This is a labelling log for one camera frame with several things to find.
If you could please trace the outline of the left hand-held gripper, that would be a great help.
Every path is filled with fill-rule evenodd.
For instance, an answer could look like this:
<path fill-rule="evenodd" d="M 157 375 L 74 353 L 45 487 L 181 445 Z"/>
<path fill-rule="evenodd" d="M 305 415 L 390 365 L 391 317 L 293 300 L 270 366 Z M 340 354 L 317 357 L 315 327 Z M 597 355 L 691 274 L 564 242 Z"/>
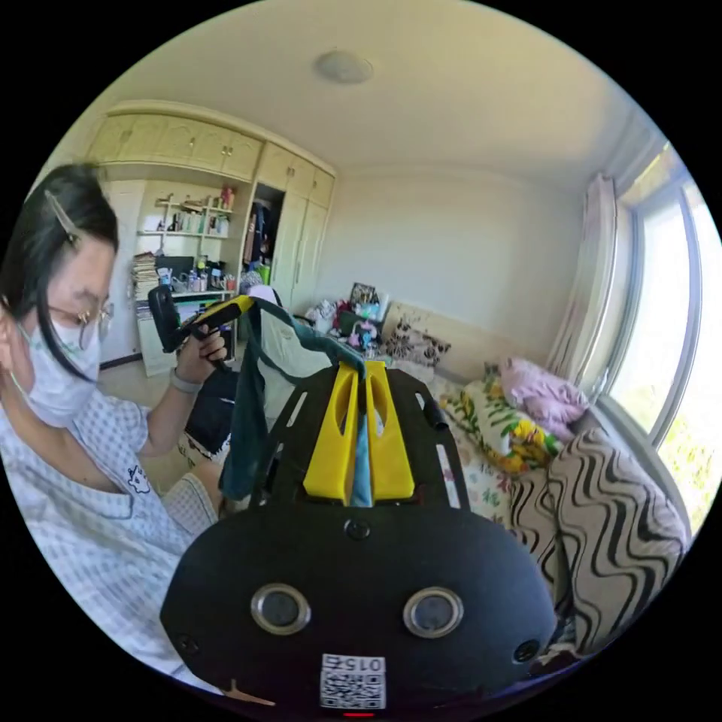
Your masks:
<path fill-rule="evenodd" d="M 205 323 L 232 323 L 254 304 L 253 297 L 234 296 L 204 310 Z M 225 365 L 227 347 L 218 329 L 208 324 L 197 326 L 179 351 L 180 374 L 213 374 L 217 365 Z"/>

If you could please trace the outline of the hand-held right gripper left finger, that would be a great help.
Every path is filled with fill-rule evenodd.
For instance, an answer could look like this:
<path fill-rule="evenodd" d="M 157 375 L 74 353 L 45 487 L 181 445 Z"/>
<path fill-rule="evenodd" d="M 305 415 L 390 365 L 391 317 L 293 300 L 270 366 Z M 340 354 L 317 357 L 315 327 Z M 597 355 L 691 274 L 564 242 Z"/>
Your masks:
<path fill-rule="evenodd" d="M 349 504 L 359 430 L 359 375 L 346 364 L 334 372 L 303 488 L 312 498 Z"/>

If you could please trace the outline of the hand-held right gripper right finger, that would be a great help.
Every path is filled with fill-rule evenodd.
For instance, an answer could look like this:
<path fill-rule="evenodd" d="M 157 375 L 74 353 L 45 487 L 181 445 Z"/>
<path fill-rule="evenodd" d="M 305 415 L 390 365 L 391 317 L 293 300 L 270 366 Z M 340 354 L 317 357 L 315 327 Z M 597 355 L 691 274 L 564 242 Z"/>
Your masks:
<path fill-rule="evenodd" d="M 366 362 L 369 470 L 374 502 L 401 502 L 414 495 L 414 478 L 386 366 Z"/>

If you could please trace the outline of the person's left hand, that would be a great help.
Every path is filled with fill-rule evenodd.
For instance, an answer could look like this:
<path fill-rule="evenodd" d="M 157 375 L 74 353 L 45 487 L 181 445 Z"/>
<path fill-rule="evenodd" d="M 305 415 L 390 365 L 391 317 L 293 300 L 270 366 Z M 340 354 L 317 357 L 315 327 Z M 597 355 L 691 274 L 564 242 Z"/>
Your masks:
<path fill-rule="evenodd" d="M 190 337 L 177 357 L 176 373 L 183 380 L 203 384 L 215 370 L 215 362 L 225 365 L 226 344 L 218 330 L 203 331 L 205 337 Z"/>

